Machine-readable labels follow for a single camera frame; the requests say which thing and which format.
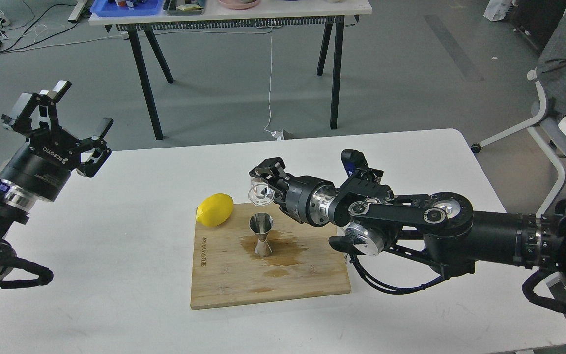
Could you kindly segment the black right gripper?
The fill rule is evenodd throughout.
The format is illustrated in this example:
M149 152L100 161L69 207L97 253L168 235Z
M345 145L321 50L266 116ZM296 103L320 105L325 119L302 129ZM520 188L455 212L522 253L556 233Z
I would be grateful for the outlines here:
M273 202L281 213L301 224L322 227L330 223L328 207L337 194L333 183L311 176L295 177L284 169L280 157L265 159L249 171L250 184L265 184L274 190Z

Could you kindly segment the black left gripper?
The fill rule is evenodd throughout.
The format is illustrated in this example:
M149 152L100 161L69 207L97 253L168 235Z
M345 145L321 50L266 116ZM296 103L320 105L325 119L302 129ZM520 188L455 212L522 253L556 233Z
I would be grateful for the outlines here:
M70 81L60 80L52 90L24 92L11 112L1 116L4 128L24 135L26 142L3 168L0 179L51 202L74 168L92 178L112 153L104 137L114 119L101 119L94 135L81 141L60 126L56 103L71 86ZM80 154L88 151L90 157L81 163Z

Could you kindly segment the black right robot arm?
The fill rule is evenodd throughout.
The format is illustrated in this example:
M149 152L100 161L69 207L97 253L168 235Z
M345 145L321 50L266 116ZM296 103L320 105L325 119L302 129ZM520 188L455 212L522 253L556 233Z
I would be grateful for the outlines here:
M536 216L475 211L470 200L444 191L431 195L395 195L380 183L383 172L368 166L356 150L341 153L347 180L340 187L312 176L285 172L279 158L250 170L254 204L274 202L299 223L344 228L329 245L349 255L360 278L378 291L405 295L423 291L454 276L474 273L476 261L537 271L522 285L526 299L566 314L566 199L553 215ZM382 252L426 264L438 277L416 287L380 282L364 269L361 255Z

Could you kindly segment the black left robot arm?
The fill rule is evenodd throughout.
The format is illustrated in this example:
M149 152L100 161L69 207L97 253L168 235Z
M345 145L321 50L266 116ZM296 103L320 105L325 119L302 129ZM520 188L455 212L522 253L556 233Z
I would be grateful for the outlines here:
M25 137L24 145L0 172L0 289L49 284L47 267L20 258L5 239L13 223L25 224L37 200L53 202L72 171L94 177L110 156L104 139L113 119L102 119L89 138L79 139L63 128L57 103L71 87L59 81L51 90L22 93L13 109L2 115L4 127Z

